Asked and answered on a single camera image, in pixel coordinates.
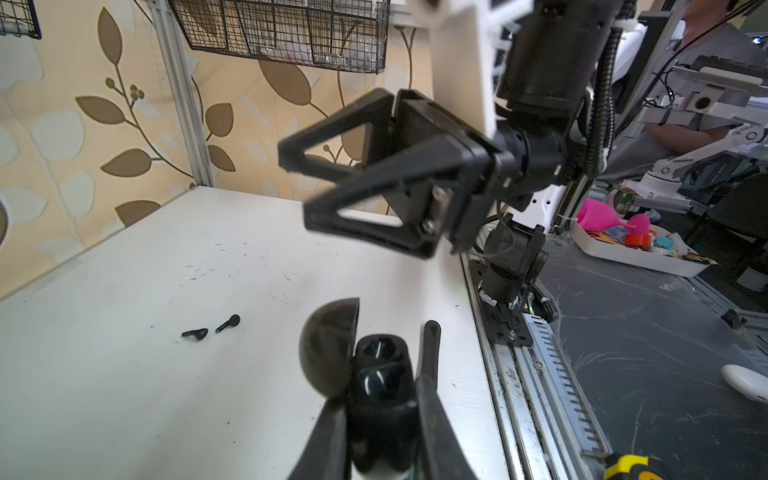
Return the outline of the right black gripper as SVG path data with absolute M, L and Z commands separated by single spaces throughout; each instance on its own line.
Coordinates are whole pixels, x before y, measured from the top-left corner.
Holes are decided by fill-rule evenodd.
M 303 207 L 310 231 L 369 242 L 420 259 L 441 238 L 452 252 L 474 246 L 483 219 L 498 203 L 518 211 L 559 180 L 565 136 L 552 119 L 509 113 L 487 137 L 414 90 L 376 88 L 330 117 L 278 143 L 280 167 L 337 183 Z M 341 142 L 347 161 L 311 150 Z M 356 220 L 343 210 L 382 197 L 399 225 Z

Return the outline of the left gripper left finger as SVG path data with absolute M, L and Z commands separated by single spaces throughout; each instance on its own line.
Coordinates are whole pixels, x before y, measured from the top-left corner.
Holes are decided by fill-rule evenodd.
M 347 413 L 344 399 L 328 399 L 318 415 L 304 450 L 288 476 L 294 479 L 351 478 Z

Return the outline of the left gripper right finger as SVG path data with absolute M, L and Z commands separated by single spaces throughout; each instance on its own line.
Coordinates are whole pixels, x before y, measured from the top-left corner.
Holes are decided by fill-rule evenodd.
M 441 326 L 429 320 L 422 329 L 416 395 L 419 440 L 416 479 L 476 479 L 437 393 Z

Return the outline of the black round charging case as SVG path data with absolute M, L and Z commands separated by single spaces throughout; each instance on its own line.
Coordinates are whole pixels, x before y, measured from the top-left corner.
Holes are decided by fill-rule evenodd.
M 418 444 L 412 362 L 398 336 L 358 339 L 359 310 L 357 298 L 315 310 L 301 332 L 300 364 L 325 402 L 344 399 L 351 476 L 396 478 L 410 471 Z

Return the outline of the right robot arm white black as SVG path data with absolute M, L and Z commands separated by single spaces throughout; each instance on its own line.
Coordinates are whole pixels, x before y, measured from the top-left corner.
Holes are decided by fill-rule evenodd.
M 280 166 L 329 181 L 311 231 L 427 259 L 473 251 L 491 340 L 532 342 L 523 317 L 546 220 L 519 214 L 551 186 L 595 178 L 613 140 L 613 71 L 632 1 L 412 1 L 433 93 L 376 89 L 278 146 Z

